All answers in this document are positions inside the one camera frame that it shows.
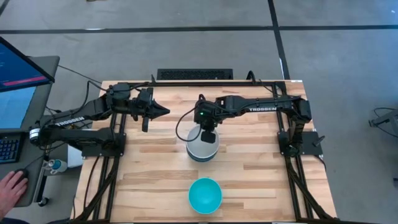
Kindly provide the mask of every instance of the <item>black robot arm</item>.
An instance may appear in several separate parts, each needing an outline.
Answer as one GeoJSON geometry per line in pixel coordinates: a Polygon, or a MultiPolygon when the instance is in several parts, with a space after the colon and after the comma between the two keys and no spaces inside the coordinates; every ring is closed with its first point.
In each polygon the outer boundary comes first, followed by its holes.
{"type": "Polygon", "coordinates": [[[97,154],[98,151],[104,152],[107,149],[123,147],[121,144],[124,143],[125,137],[114,133],[111,128],[84,131],[65,129],[65,126],[85,120],[104,120],[113,113],[118,113],[129,114],[135,121],[138,120],[138,116],[142,116],[142,131],[147,132],[149,119],[170,113],[170,110],[160,106],[153,99],[153,88],[137,90],[139,91],[138,96],[130,99],[131,90],[129,84],[118,83],[110,86],[103,96],[91,100],[77,109],[43,116],[30,130],[31,143],[42,147],[55,141],[63,141],[80,150],[83,150],[83,147],[88,147],[92,151],[96,151],[87,156],[97,154]]]}
{"type": "Polygon", "coordinates": [[[287,147],[292,147],[294,152],[292,155],[300,152],[304,125],[310,122],[312,117],[309,102],[299,96],[285,95],[278,98],[251,99],[241,96],[223,96],[217,98],[215,102],[210,102],[200,95],[195,105],[193,120],[205,130],[201,134],[201,140],[213,143],[215,135],[211,132],[226,118],[266,111],[281,111],[293,121],[287,147]]]}

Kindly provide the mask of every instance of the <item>wood plank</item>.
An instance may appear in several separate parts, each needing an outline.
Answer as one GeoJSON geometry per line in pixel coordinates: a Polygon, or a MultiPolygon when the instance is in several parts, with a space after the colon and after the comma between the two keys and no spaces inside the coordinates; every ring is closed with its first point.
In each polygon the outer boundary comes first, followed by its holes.
{"type": "MultiPolygon", "coordinates": [[[[103,82],[103,87],[115,83],[103,82]]],[[[302,82],[285,83],[288,94],[306,98],[302,82]]],[[[217,155],[209,162],[196,162],[186,153],[185,142],[176,137],[175,125],[181,115],[193,108],[200,93],[207,100],[225,95],[271,97],[262,86],[155,87],[156,102],[171,112],[150,121],[148,133],[141,131],[141,119],[135,122],[127,118],[127,144],[118,170],[111,222],[294,221],[284,158],[279,154],[276,137],[279,127],[275,113],[248,113],[225,120],[216,129],[221,142],[217,155]],[[214,214],[200,215],[190,208],[188,190],[200,177],[215,179],[223,190],[223,203],[214,214]]],[[[136,95],[136,91],[132,92],[132,97],[136,95]]],[[[182,120],[178,128],[181,136],[186,137],[196,125],[192,120],[193,114],[182,120]]],[[[93,124],[95,129],[107,126],[109,119],[93,124]]],[[[305,130],[313,128],[312,122],[305,126],[305,130]]],[[[83,164],[76,191],[76,214],[82,211],[94,159],[88,158],[83,164]]],[[[302,160],[309,191],[330,215],[336,216],[323,165],[313,156],[302,156],[302,160]]],[[[93,173],[88,202],[97,189],[101,161],[93,173]]],[[[100,217],[104,217],[104,198],[100,217]]],[[[304,214],[302,197],[299,201],[304,214]]]]}

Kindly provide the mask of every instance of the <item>computer monitor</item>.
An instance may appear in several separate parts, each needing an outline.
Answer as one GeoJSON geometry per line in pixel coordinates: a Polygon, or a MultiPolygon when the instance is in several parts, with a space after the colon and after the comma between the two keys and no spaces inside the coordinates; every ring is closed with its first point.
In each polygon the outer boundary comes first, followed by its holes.
{"type": "Polygon", "coordinates": [[[54,77],[0,37],[0,92],[52,82],[54,77]]]}

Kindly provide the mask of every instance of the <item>person's arm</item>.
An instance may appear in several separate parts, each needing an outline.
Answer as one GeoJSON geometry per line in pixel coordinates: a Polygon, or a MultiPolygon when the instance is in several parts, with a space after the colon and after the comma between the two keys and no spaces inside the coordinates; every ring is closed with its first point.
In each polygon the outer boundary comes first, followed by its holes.
{"type": "Polygon", "coordinates": [[[24,194],[26,191],[26,178],[23,179],[19,184],[15,185],[17,180],[22,175],[22,171],[18,173],[11,171],[0,181],[0,221],[12,208],[14,208],[22,194],[24,194]]]}

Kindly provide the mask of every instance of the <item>plastic bowl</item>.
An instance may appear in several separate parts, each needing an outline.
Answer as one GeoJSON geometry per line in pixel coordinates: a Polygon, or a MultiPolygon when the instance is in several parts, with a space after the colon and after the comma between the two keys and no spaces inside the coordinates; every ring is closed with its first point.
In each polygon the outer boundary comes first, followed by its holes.
{"type": "Polygon", "coordinates": [[[194,181],[189,188],[188,197],[191,207],[200,214],[217,211],[223,201],[220,185],[207,177],[194,181]]]}

